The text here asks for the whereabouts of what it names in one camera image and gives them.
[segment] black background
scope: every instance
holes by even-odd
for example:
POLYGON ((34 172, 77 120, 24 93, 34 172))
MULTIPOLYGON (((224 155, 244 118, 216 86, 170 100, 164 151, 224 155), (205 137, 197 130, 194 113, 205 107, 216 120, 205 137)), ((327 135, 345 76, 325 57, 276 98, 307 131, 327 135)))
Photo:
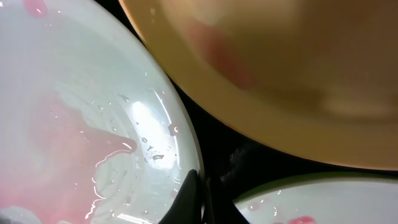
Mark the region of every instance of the black background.
MULTIPOLYGON (((117 0, 96 0, 137 38, 117 0)), ((212 117, 175 85, 198 136, 208 177, 221 178, 225 192, 236 198, 272 180, 314 172, 359 171, 397 176, 397 172, 332 166, 294 157, 252 141, 212 117)))

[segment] plate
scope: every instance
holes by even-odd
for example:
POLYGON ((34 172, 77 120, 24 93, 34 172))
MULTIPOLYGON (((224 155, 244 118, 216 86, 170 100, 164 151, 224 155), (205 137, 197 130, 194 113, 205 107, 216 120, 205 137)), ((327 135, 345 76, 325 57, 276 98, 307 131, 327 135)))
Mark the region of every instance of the plate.
POLYGON ((0 218, 157 223, 203 171, 167 76, 94 1, 0 3, 0 218))
POLYGON ((252 224, 393 223, 398 218, 398 182, 362 176, 315 174, 277 180, 248 192, 252 195, 235 205, 252 224))
POLYGON ((398 170, 395 123, 315 119, 268 104, 235 87, 197 60, 172 29, 159 1, 120 0, 120 3, 171 79, 230 128, 294 156, 341 166, 398 170))

